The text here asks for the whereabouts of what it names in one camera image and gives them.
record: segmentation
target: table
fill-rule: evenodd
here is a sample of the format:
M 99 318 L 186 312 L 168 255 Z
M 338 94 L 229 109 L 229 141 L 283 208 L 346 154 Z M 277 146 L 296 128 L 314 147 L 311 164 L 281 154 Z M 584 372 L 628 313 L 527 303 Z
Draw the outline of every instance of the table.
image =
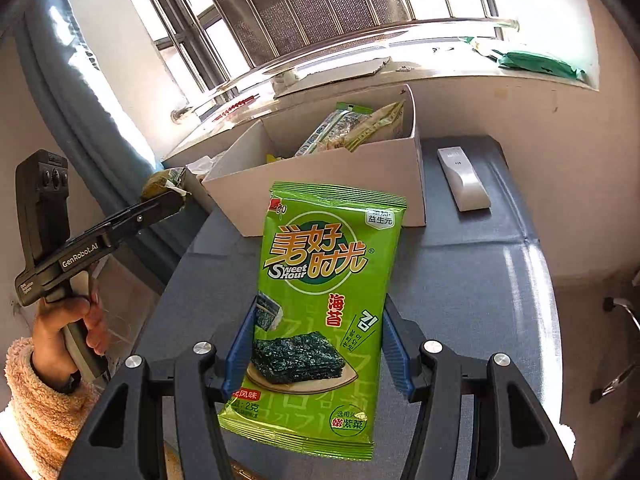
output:
M 461 146 L 483 182 L 490 210 L 458 212 L 437 149 Z M 404 228 L 389 286 L 398 310 L 428 338 L 458 354 L 488 358 L 505 352 L 558 423 L 562 354 L 558 313 L 539 240 L 500 145 L 489 136 L 423 140 L 427 226 Z M 183 256 L 136 350 L 150 361 L 170 358 L 207 340 L 245 312 L 255 294 L 261 238 L 242 238 L 219 209 Z M 176 446 L 166 403 L 165 438 Z M 394 389 L 381 362 L 371 462 L 316 458 L 247 440 L 223 430 L 229 454 L 270 480 L 399 478 L 418 405 Z M 472 398 L 463 397 L 456 479 L 466 479 Z

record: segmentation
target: fuzzy orange sleeve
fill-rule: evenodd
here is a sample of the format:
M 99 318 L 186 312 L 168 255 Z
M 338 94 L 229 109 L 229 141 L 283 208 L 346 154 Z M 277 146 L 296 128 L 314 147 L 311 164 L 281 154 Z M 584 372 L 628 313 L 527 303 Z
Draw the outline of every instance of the fuzzy orange sleeve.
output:
M 7 352 L 4 373 L 20 434 L 42 478 L 54 480 L 98 395 L 84 381 L 70 395 L 52 390 L 34 373 L 32 352 L 30 338 L 15 341 Z

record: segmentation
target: windowsill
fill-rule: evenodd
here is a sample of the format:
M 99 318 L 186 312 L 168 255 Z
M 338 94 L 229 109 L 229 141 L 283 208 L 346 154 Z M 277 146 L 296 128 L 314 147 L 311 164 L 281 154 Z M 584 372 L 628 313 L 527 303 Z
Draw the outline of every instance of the windowsill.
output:
M 258 82 L 241 93 L 227 106 L 232 106 L 233 103 L 244 100 L 251 95 L 259 95 L 255 101 L 217 121 L 214 119 L 219 113 L 214 114 L 191 132 L 164 160 L 168 161 L 173 156 L 191 146 L 227 131 L 238 124 L 263 117 L 278 110 L 302 104 L 305 101 L 325 98 L 331 94 L 338 95 L 357 89 L 370 88 L 371 86 L 440 77 L 504 76 L 520 79 L 537 79 L 595 90 L 580 81 L 543 73 L 528 72 L 526 70 L 498 68 L 495 62 L 481 56 L 475 52 L 471 46 L 459 40 L 407 41 L 391 46 L 376 44 L 356 52 L 337 54 L 323 60 L 306 63 L 300 67 L 296 67 L 296 69 L 302 78 L 310 73 L 321 72 L 337 66 L 345 66 L 363 60 L 386 56 L 391 56 L 391 62 L 383 66 L 382 69 L 373 76 L 364 76 L 309 88 L 304 91 L 285 95 L 279 99 L 274 99 L 274 92 L 268 80 Z M 408 72 L 404 70 L 398 71 L 398 69 L 402 67 L 407 67 L 410 70 Z

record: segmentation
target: person's arm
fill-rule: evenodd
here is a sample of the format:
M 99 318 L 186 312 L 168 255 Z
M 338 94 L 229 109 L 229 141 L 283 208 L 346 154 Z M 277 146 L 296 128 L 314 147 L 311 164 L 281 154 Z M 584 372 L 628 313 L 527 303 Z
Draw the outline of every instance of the person's arm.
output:
M 87 344 L 98 354 L 108 346 L 101 302 L 69 298 L 41 302 L 31 338 L 15 341 L 7 353 L 5 375 L 12 391 L 15 421 L 40 475 L 54 480 L 97 399 L 92 384 L 80 381 L 60 329 L 84 319 Z

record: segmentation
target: silver screw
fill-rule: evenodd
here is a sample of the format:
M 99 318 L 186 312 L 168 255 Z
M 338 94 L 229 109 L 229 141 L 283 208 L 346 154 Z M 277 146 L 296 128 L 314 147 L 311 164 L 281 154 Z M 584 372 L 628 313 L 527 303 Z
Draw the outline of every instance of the silver screw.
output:
M 127 360 L 124 361 L 127 368 L 138 368 L 142 364 L 142 357 L 139 355 L 130 355 Z
M 442 343 L 434 340 L 427 341 L 424 344 L 424 349 L 430 354 L 439 354 L 440 352 L 442 352 Z
M 511 364 L 511 358 L 507 354 L 494 355 L 494 362 L 498 366 L 509 366 Z
M 211 343 L 207 341 L 200 341 L 199 343 L 193 345 L 193 351 L 196 352 L 196 354 L 200 355 L 208 354 L 209 352 L 211 352 Z

